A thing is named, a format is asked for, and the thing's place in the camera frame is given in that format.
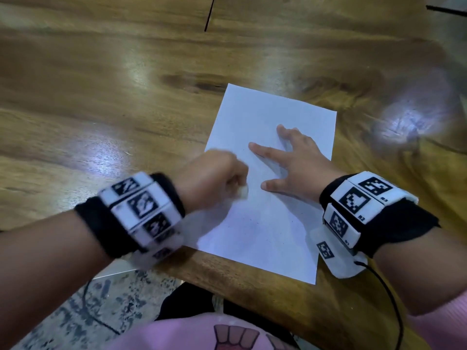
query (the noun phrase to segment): black pants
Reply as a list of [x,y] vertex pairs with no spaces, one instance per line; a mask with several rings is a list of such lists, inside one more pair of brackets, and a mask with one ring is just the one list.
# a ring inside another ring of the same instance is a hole
[[[206,312],[214,312],[213,294],[203,288],[184,282],[166,297],[156,321],[173,318],[187,318]],[[290,332],[254,312],[224,300],[224,314],[243,319],[264,331],[298,348]]]

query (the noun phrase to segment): sheet of white paper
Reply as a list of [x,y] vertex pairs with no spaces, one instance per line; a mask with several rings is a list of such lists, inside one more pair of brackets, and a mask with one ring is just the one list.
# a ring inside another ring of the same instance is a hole
[[316,205],[261,190],[261,182],[285,176],[277,164],[248,149],[260,145],[286,149],[276,127],[297,127],[331,158],[336,112],[293,99],[229,84],[206,150],[234,152],[249,166],[248,199],[188,216],[181,225],[185,244],[201,251],[275,272],[310,284],[316,281],[318,249],[305,230],[322,224]]

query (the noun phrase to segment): black wristband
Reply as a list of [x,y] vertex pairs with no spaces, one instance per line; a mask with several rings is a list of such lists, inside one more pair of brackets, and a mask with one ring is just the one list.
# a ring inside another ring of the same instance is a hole
[[170,178],[161,172],[151,174],[151,178],[161,186],[169,199],[172,200],[172,203],[177,208],[180,216],[184,218],[186,214],[185,207],[183,206],[182,200],[178,196],[175,186],[173,185]]
[[97,196],[76,205],[75,211],[88,225],[109,257],[121,258],[125,254],[141,250],[141,247],[127,234],[114,214]]
[[323,209],[331,203],[342,214],[342,217],[361,233],[354,247],[356,251],[364,252],[372,258],[383,244],[409,241],[439,226],[437,217],[407,199],[401,199],[386,206],[371,221],[366,224],[362,223],[331,198],[331,194],[351,176],[354,175],[345,175],[330,183],[321,193],[319,203]]

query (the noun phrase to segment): table surface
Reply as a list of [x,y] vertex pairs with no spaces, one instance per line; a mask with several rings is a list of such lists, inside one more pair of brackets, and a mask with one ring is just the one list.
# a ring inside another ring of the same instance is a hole
[[[174,172],[203,152],[230,82],[337,111],[336,165],[467,230],[465,18],[423,0],[215,0],[204,32],[212,1],[1,0],[0,228]],[[368,272],[337,280],[320,262],[312,286],[188,248],[160,269],[323,350],[396,342]],[[403,349],[427,348],[407,330]]]

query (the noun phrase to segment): cartoon print on shirt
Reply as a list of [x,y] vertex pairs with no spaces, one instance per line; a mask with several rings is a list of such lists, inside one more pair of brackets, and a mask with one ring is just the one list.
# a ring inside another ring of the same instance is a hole
[[216,324],[216,347],[214,350],[251,350],[260,332],[235,325]]
[[271,334],[266,334],[266,336],[271,342],[274,350],[297,350],[295,346],[289,345],[286,342],[283,342],[281,339],[272,336]]

